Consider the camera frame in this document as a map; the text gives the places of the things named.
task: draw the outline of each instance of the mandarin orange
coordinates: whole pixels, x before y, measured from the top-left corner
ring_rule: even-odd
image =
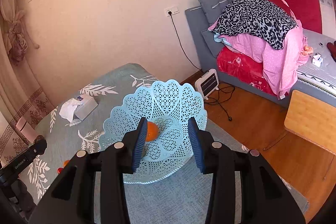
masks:
[[[153,122],[147,122],[146,142],[151,142],[159,136],[159,127]]]

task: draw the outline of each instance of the light blue fruit basket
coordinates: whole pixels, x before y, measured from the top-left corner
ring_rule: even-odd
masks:
[[[103,125],[105,134],[99,137],[100,151],[135,130],[141,117],[154,122],[160,135],[145,143],[140,166],[133,175],[124,174],[125,183],[148,184],[179,170],[193,155],[188,137],[189,118],[195,117],[201,130],[207,124],[203,98],[190,84],[156,81],[150,88],[141,86],[134,94],[126,95],[123,105],[112,109],[111,117]]]

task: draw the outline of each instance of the pink bedsheet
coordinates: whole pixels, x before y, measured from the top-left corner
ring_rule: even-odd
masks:
[[[308,45],[307,38],[303,35],[301,22],[295,18],[293,12],[292,16],[298,26],[288,31],[283,41],[282,50],[275,50],[265,40],[247,33],[238,34],[235,37],[220,36],[231,43],[236,50],[258,63],[263,63],[263,77],[278,99],[286,92],[289,93],[290,88],[297,81],[296,70],[298,66],[305,64],[309,59],[309,55],[300,54],[303,51],[303,46]]]

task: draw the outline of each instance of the beige wall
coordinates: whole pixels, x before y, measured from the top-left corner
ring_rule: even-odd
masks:
[[[189,58],[199,66],[184,10],[197,0],[32,0],[26,24],[40,49],[27,60],[53,104],[125,63],[139,63],[161,80],[182,81],[196,72],[180,49],[164,9]]]

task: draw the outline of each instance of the single bed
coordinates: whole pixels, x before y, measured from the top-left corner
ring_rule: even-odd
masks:
[[[140,86],[150,86],[156,80],[155,76],[150,75],[138,64],[123,65],[73,94],[76,98],[81,93],[89,93],[98,103],[98,106],[83,121],[75,118],[70,123],[63,119],[59,111],[64,102],[42,119],[35,130],[46,138],[48,147],[43,155],[38,156],[20,174],[20,179],[25,183],[36,204],[58,175],[57,169],[63,167],[65,160],[71,159],[81,149],[89,153],[100,151],[98,139],[101,134],[104,134],[103,123],[110,117],[111,109],[122,105],[123,98],[127,94],[134,93]],[[244,153],[248,151],[248,148],[210,120],[207,122],[206,130],[213,134],[215,140],[221,141],[229,148]],[[204,223],[211,182],[212,175],[201,175],[192,158],[183,168],[164,180],[145,185],[125,184],[131,223],[154,223],[154,220],[155,223]],[[307,199],[290,184],[284,180],[283,182],[304,213],[309,206]],[[240,185],[238,175],[236,183]],[[101,223],[99,193],[100,172],[97,172],[94,195],[95,223]],[[193,209],[186,210],[191,204]],[[240,204],[238,195],[236,205],[238,219]]]
[[[193,7],[185,11],[203,72],[214,68],[217,70],[218,78],[221,81],[257,94],[286,108],[288,108],[293,90],[299,90],[336,107],[336,89],[333,85],[335,77],[327,72],[314,71],[314,68],[311,66],[305,66],[304,68],[299,67],[298,81],[291,88],[289,96],[286,96],[282,100],[278,100],[276,96],[260,91],[249,84],[241,82],[238,78],[218,70],[216,58],[225,45],[215,42],[213,33],[208,32],[207,29],[217,20],[218,13],[220,15],[226,5],[231,1],[232,0],[199,0],[202,6]],[[327,42],[334,42],[334,40],[309,30],[304,30],[303,34],[307,37],[308,44],[314,48],[314,51],[321,53],[322,57],[325,58],[324,64],[329,66],[328,72],[335,72],[336,70],[334,70],[334,68],[336,68],[336,63],[332,60],[331,56],[328,56],[330,54],[328,54],[326,47]],[[319,42],[322,42],[324,47],[320,47]]]

